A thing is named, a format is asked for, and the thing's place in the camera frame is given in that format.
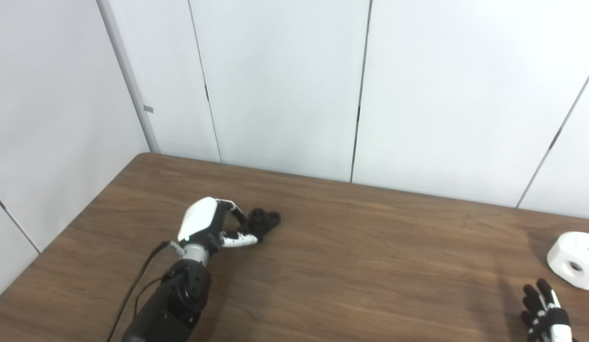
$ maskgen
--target robotic hand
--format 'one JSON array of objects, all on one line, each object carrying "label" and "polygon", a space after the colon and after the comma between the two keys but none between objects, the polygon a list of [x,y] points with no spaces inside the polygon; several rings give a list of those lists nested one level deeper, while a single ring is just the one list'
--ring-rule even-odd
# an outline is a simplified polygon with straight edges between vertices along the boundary
[{"label": "robotic hand", "polygon": [[537,281],[537,288],[524,286],[526,307],[520,317],[528,328],[527,342],[578,342],[572,337],[568,314],[545,279]]},{"label": "robotic hand", "polygon": [[[240,223],[236,231],[223,231],[228,212]],[[246,218],[237,204],[229,200],[205,197],[195,202],[184,216],[178,243],[170,242],[181,259],[161,278],[154,294],[134,316],[122,341],[186,342],[208,300],[212,283],[206,270],[209,258],[222,247],[261,242],[279,222],[279,213],[266,213],[262,209],[253,210]]]}]

